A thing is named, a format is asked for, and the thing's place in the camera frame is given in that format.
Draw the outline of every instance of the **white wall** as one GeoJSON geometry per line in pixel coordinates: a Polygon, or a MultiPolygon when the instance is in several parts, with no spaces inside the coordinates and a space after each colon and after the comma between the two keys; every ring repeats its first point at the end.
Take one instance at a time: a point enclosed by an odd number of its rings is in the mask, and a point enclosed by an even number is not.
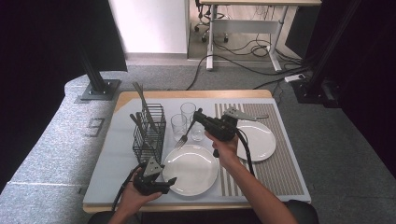
{"type": "Polygon", "coordinates": [[[125,53],[186,53],[189,0],[109,0],[125,53]]]}

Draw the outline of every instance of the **human arm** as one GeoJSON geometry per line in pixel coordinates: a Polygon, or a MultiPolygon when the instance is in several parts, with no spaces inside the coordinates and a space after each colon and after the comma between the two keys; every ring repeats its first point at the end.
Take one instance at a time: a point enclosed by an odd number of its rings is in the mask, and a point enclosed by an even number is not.
{"type": "Polygon", "coordinates": [[[205,135],[213,141],[213,148],[219,151],[220,164],[233,177],[262,223],[297,223],[286,205],[241,164],[236,155],[237,136],[229,142],[221,142],[208,132],[205,135]]]}
{"type": "MultiPolygon", "coordinates": [[[[139,172],[138,169],[134,175],[131,177],[133,180],[136,173],[139,172]]],[[[142,195],[135,187],[133,182],[129,182],[125,187],[121,198],[118,209],[114,216],[108,222],[109,224],[123,224],[128,221],[128,219],[137,213],[145,203],[159,198],[162,194],[156,192],[150,194],[149,196],[142,195]]]]}

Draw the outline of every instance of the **human hand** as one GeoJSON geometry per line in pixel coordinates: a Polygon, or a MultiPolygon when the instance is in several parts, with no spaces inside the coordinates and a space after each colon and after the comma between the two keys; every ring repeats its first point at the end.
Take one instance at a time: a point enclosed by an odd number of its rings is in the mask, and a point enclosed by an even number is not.
{"type": "Polygon", "coordinates": [[[236,156],[238,147],[237,135],[235,135],[235,137],[228,142],[221,142],[209,132],[205,132],[205,135],[207,138],[213,141],[212,147],[219,151],[219,161],[224,168],[227,169],[227,167],[230,166],[234,161],[239,162],[238,157],[236,156]]]}
{"type": "Polygon", "coordinates": [[[134,180],[134,177],[137,175],[137,173],[140,171],[141,168],[137,169],[137,171],[132,175],[130,182],[127,184],[121,195],[119,207],[116,211],[116,214],[113,216],[109,223],[123,223],[133,214],[137,213],[145,203],[155,200],[163,195],[160,192],[156,192],[145,196],[142,195],[134,187],[134,183],[132,181],[134,180]]]}

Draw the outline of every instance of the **power strip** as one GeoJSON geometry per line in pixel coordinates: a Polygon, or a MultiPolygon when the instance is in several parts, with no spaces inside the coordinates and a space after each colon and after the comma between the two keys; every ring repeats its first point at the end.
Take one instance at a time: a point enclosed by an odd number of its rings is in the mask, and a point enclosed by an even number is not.
{"type": "Polygon", "coordinates": [[[294,76],[289,76],[289,77],[285,77],[285,81],[286,82],[291,82],[291,81],[295,81],[295,80],[301,80],[304,79],[305,76],[303,74],[297,74],[294,76]]]}

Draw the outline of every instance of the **wire dish rack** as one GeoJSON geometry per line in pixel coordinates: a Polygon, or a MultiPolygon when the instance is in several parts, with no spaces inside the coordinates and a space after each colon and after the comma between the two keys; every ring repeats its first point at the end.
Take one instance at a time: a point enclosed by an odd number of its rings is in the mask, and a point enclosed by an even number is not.
{"type": "Polygon", "coordinates": [[[147,104],[147,106],[148,111],[145,107],[142,109],[143,132],[140,132],[137,126],[134,129],[133,151],[139,163],[148,161],[149,158],[154,157],[155,161],[161,164],[163,139],[166,129],[165,114],[163,113],[161,104],[147,104]],[[150,127],[147,116],[148,112],[152,116],[158,132],[150,127]]]}

